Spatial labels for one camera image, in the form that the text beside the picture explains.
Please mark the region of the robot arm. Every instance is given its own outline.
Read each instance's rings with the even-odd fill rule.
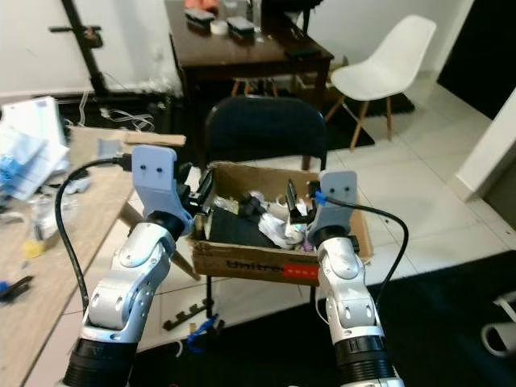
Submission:
[[[193,225],[177,194],[174,161],[176,153],[167,148],[143,145],[133,151],[133,184],[146,219],[114,254],[110,271],[93,291],[61,385],[127,385],[152,298],[170,270],[175,240]]]
[[[356,175],[322,172],[321,192],[343,202],[356,201]],[[350,231],[351,210],[319,205],[309,228],[317,248],[321,290],[342,386],[402,387],[385,349],[385,335],[374,301],[365,285],[364,265],[355,254]]]

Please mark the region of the wooden desk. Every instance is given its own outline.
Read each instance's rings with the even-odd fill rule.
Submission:
[[[95,159],[98,138],[122,139],[124,135],[121,131],[74,128],[69,153],[73,167]],[[133,191],[130,173],[113,166],[92,168],[90,176],[92,184],[86,192],[76,195],[77,214],[67,226],[83,272],[118,217],[129,225],[141,220],[141,215],[127,204]],[[27,216],[30,213],[26,203],[14,202],[13,207]],[[26,293],[11,304],[0,304],[0,385],[6,387],[19,386],[28,377],[77,287],[62,242],[37,258],[26,259],[22,245],[27,233],[26,223],[0,224],[0,279],[15,282],[27,275],[34,276]],[[181,258],[174,256],[173,261],[190,276],[200,279]]]
[[[173,52],[183,80],[185,95],[193,110],[193,117],[198,117],[195,102],[200,81],[234,77],[271,77],[295,73],[317,73],[314,105],[318,110],[321,109],[333,55],[311,38],[302,37],[301,30],[289,19],[264,16],[263,42],[243,41],[230,35],[211,35],[192,28],[186,22],[184,2],[166,0],[165,5],[169,17]],[[245,15],[245,10],[240,9],[238,15]],[[301,45],[314,46],[321,51],[321,54],[305,60],[291,60],[285,55],[285,50]],[[204,166],[203,126],[204,123],[199,121],[193,123],[195,128],[193,139],[202,167]]]

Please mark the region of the blue clip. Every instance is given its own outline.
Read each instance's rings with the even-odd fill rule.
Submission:
[[[9,289],[9,282],[0,281],[0,293],[5,292],[7,289]]]
[[[186,345],[188,346],[188,349],[190,351],[192,351],[193,353],[203,353],[204,352],[203,349],[197,348],[194,346],[194,341],[198,336],[200,336],[202,334],[202,332],[207,331],[215,324],[215,320],[217,319],[217,317],[218,317],[218,314],[215,314],[213,317],[210,317],[194,333],[191,333],[186,338]]]
[[[317,204],[326,205],[327,197],[321,191],[315,191],[315,202]]]

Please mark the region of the blue object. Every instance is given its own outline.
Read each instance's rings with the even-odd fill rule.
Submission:
[[[186,338],[186,345],[188,346],[188,349],[190,351],[192,351],[193,353],[203,353],[204,352],[203,349],[197,348],[194,346],[194,341],[198,336],[200,336],[202,334],[202,332],[207,331],[209,328],[211,328],[215,324],[215,320],[217,319],[217,317],[218,317],[218,314],[209,318],[194,333],[190,334]]]
[[[0,183],[7,183],[16,176],[23,166],[13,156],[0,157]]]
[[[7,289],[9,289],[9,282],[0,281],[0,293],[5,292]]]
[[[317,204],[322,204],[323,206],[326,204],[327,197],[321,191],[315,191],[315,202]]]

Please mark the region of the desk surface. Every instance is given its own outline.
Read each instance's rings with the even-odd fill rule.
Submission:
[[[94,160],[97,138],[121,139],[122,135],[121,131],[74,128],[69,153],[73,167]],[[67,227],[83,271],[132,193],[131,174],[119,167],[92,168],[90,176],[90,188],[75,195],[79,206],[73,224]],[[21,202],[14,203],[14,210],[29,213]],[[26,235],[26,223],[0,225],[0,279],[14,282],[34,276],[26,293],[11,304],[0,305],[0,385],[9,387],[24,382],[77,286],[62,242],[27,260],[22,251]]]
[[[321,50],[320,56],[304,61],[331,60],[333,56],[309,37],[302,34],[286,17],[264,17],[262,31],[264,41],[238,40],[230,35],[211,35],[192,28],[185,17],[184,2],[165,1],[169,17],[173,47],[178,64],[184,68],[214,67],[245,64],[274,64],[291,61],[285,50],[300,45],[311,45]],[[245,15],[243,9],[238,15]]]

